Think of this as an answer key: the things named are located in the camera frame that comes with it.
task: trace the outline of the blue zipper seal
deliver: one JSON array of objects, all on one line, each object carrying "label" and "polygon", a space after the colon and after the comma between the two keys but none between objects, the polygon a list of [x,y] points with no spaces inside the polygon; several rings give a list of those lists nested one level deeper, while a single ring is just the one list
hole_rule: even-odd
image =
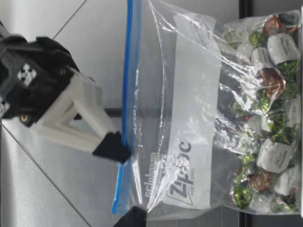
[{"label": "blue zipper seal", "polygon": [[[136,4],[138,16],[133,21],[134,4]],[[137,33],[133,32],[134,24],[137,24]],[[122,143],[134,150],[134,118],[132,116],[131,124],[127,125],[128,106],[136,107],[134,98],[136,69],[139,62],[139,43],[141,37],[141,0],[127,1],[127,27],[126,27],[126,41],[125,41],[125,61],[124,61],[124,75],[123,75],[123,98],[122,98]],[[111,212],[113,214],[125,214],[128,210],[129,189],[131,181],[131,160],[127,160],[124,165],[120,165],[118,169],[118,176],[116,182],[116,191]]]}]

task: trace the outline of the screw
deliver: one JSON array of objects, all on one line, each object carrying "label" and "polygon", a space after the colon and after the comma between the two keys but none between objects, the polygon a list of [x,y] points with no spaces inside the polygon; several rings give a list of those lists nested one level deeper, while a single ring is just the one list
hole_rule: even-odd
[{"label": "screw", "polygon": [[61,70],[60,70],[60,75],[61,75],[61,76],[64,76],[65,74],[66,74],[66,70],[65,70],[65,69],[61,69]]},{"label": "screw", "polygon": [[26,122],[27,121],[27,116],[26,115],[21,115],[21,121]]}]

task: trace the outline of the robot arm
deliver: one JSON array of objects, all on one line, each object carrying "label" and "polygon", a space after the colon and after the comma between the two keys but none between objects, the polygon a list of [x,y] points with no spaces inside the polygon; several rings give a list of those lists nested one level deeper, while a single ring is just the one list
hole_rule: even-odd
[{"label": "robot arm", "polygon": [[[49,38],[28,43],[0,25],[0,118],[19,117],[56,143],[124,163],[131,155],[103,110],[102,91],[85,79],[70,53]],[[95,131],[70,126],[80,115]]]}]

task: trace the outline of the white label area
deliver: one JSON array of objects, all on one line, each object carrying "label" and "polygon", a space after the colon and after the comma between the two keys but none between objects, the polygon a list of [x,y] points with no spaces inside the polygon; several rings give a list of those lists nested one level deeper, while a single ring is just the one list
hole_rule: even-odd
[{"label": "white label area", "polygon": [[257,165],[268,172],[280,174],[287,169],[293,154],[291,146],[267,139],[261,146]]},{"label": "white label area", "polygon": [[286,107],[287,127],[293,128],[296,124],[301,124],[301,96],[290,100]]},{"label": "white label area", "polygon": [[300,59],[300,52],[294,43],[294,39],[285,33],[273,35],[268,38],[268,52],[275,65],[285,61]]},{"label": "white label area", "polygon": [[252,52],[251,63],[254,66],[255,74],[257,74],[261,69],[274,68],[269,59],[268,52],[264,47],[258,47]]},{"label": "white label area", "polygon": [[178,36],[174,96],[162,202],[210,208],[214,121],[221,71],[215,19],[190,13],[174,17]]}]

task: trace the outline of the ziploc bag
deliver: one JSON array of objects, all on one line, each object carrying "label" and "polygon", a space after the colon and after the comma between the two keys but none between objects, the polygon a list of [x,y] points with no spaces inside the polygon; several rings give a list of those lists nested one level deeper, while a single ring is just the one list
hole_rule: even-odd
[{"label": "ziploc bag", "polygon": [[300,12],[220,26],[147,3],[142,13],[133,5],[123,119],[133,157],[119,169],[112,212],[136,205],[148,219],[178,219],[224,205],[298,213]]}]

